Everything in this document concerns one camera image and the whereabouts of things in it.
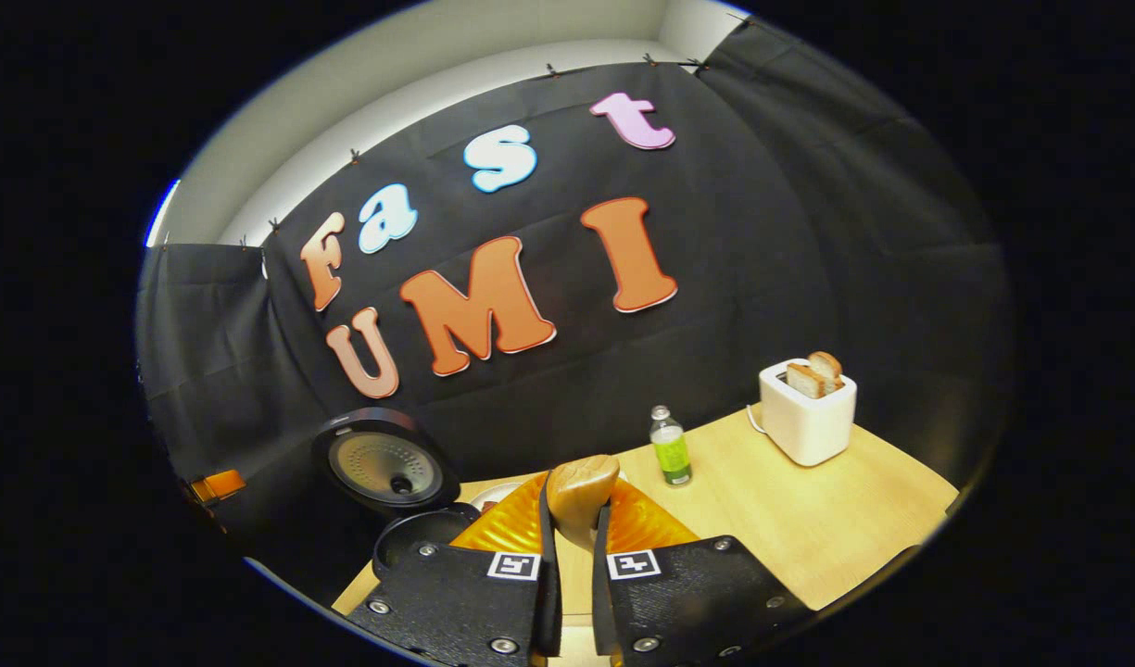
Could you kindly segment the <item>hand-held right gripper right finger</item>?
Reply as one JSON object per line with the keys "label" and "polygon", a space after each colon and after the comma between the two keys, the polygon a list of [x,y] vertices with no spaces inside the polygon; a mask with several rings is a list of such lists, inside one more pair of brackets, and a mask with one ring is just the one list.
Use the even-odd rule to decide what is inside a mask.
{"label": "hand-held right gripper right finger", "polygon": [[696,537],[615,482],[592,571],[594,642],[613,667],[739,667],[814,615],[735,537]]}

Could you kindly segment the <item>white toaster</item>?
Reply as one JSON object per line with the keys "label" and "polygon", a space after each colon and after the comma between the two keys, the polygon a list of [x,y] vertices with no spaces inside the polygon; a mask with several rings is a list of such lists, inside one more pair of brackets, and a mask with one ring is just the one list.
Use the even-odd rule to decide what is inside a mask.
{"label": "white toaster", "polygon": [[762,369],[757,427],[801,466],[815,466],[844,451],[851,439],[858,385],[843,375],[843,386],[827,397],[812,398],[787,383],[788,358]]}

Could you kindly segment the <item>green drink bottle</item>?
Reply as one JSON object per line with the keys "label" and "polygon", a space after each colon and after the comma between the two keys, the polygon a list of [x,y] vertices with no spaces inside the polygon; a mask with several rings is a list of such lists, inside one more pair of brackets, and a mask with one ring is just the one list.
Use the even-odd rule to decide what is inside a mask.
{"label": "green drink bottle", "polygon": [[669,406],[650,411],[650,444],[664,481],[669,486],[686,486],[693,478],[686,442],[686,430],[675,421]]}

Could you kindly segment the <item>wooden spoon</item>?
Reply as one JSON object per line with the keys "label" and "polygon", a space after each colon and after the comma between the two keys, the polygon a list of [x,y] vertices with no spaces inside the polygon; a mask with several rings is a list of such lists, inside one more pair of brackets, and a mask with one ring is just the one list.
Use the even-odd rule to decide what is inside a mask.
{"label": "wooden spoon", "polygon": [[621,473],[621,461],[611,455],[565,461],[550,468],[545,491],[550,523],[560,535],[592,552],[602,507],[609,503]]}

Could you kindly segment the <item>black backdrop cloth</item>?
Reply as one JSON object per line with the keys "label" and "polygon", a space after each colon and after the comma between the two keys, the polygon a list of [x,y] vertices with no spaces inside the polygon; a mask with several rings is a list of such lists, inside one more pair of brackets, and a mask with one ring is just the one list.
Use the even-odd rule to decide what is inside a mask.
{"label": "black backdrop cloth", "polygon": [[420,111],[323,166],[251,246],[148,250],[136,368],[187,486],[237,472],[225,531],[317,599],[375,506],[311,451],[352,410],[413,417],[462,482],[649,442],[833,354],[856,425],[956,491],[1012,388],[1003,251],[926,128],[749,18],[699,67],[605,64]]}

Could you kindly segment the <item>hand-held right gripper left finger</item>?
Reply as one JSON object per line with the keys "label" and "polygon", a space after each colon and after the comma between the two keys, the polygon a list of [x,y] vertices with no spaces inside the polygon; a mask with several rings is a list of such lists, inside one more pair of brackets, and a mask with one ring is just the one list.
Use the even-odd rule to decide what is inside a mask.
{"label": "hand-held right gripper left finger", "polygon": [[560,653],[560,567],[545,473],[513,489],[456,537],[419,535],[448,512],[402,521],[386,567],[347,619],[437,667],[546,667]]}

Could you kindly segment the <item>white round plate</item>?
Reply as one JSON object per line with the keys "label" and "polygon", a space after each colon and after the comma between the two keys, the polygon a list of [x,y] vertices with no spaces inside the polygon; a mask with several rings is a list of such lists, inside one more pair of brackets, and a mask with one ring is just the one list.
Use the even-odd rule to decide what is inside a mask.
{"label": "white round plate", "polygon": [[477,493],[473,499],[471,499],[471,506],[476,507],[476,510],[486,512],[495,507],[496,504],[503,501],[505,497],[518,490],[523,486],[523,482],[510,482],[499,483],[499,486],[491,486],[491,488],[484,489],[481,493]]}

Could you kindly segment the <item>black rice cooker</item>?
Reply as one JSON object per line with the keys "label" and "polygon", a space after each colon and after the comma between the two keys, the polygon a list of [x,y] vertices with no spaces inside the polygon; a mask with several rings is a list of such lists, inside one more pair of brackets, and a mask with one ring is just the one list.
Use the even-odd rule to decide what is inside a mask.
{"label": "black rice cooker", "polygon": [[460,478],[431,436],[397,410],[368,407],[333,417],[313,436],[311,458],[371,527],[378,579],[407,548],[447,544],[481,516],[473,504],[460,503]]}

